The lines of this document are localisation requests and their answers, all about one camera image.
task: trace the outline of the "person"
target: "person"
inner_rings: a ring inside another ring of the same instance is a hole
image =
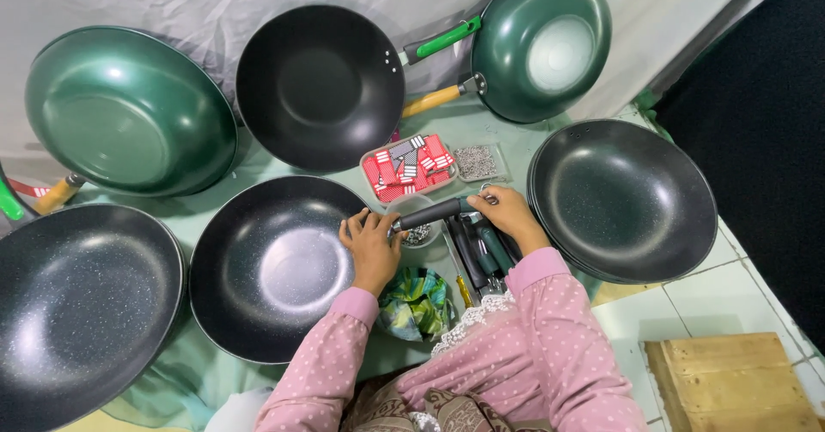
[[[498,204],[485,202],[487,195]],[[393,278],[402,239],[387,239],[397,214],[365,209],[342,221],[355,280],[307,334],[259,411],[256,432],[647,430],[585,289],[525,198],[492,186],[468,202],[521,249],[524,258],[506,276],[508,293],[468,310],[465,316],[473,317],[446,334],[427,363],[375,392],[362,390],[342,424],[377,318],[376,299]]]

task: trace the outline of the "wok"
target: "wok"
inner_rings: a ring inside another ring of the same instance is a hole
[[[551,135],[527,174],[528,201],[550,239],[599,279],[677,279],[708,255],[716,203],[678,147],[624,121],[584,121]]]
[[[298,168],[335,171],[386,144],[401,118],[404,75],[392,42],[366,17],[301,6],[244,47],[238,107],[255,139]]]
[[[0,168],[0,423],[42,432],[123,392],[159,353],[183,296],[183,254],[120,205],[37,217]]]
[[[342,184],[285,176],[256,184],[212,218],[192,254],[192,312],[227,353],[289,363],[355,277],[338,227],[366,204]]]
[[[543,121],[570,108],[593,86],[611,44],[606,0],[491,0],[465,23],[464,35],[475,33],[470,79],[408,102],[404,116],[478,92],[502,119]],[[404,47],[405,54],[413,63],[462,37],[450,31]]]
[[[82,177],[58,184],[38,211],[86,179],[129,195],[196,193],[227,172],[238,144],[232,108],[201,67],[125,27],[52,40],[31,64],[25,99],[37,139]]]

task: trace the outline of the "wooden pan handle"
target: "wooden pan handle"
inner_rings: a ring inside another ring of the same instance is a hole
[[[428,93],[427,95],[409,101],[406,105],[404,105],[404,112],[401,114],[401,117],[417,115],[422,111],[435,108],[439,105],[447,103],[448,101],[455,100],[460,96],[461,91],[457,85],[448,87],[447,89],[441,89],[433,93]]]
[[[82,184],[69,184],[63,179],[55,184],[54,187],[51,187],[45,195],[38,198],[37,202],[35,202],[31,208],[40,215],[47,215],[57,210],[60,206],[65,205],[66,202],[80,190],[81,185]]]

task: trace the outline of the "pink polka dot sleeve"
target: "pink polka dot sleeve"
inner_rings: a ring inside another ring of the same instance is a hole
[[[555,248],[526,256],[507,285],[559,432],[648,430],[581,283]]]
[[[335,432],[352,398],[378,302],[348,288],[315,324],[258,412],[255,432]]]

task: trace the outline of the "stack of woks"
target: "stack of woks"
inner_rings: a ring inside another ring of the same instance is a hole
[[[552,134],[531,160],[527,201],[569,263],[613,283],[685,276],[716,237],[716,203],[696,164],[624,121]]]

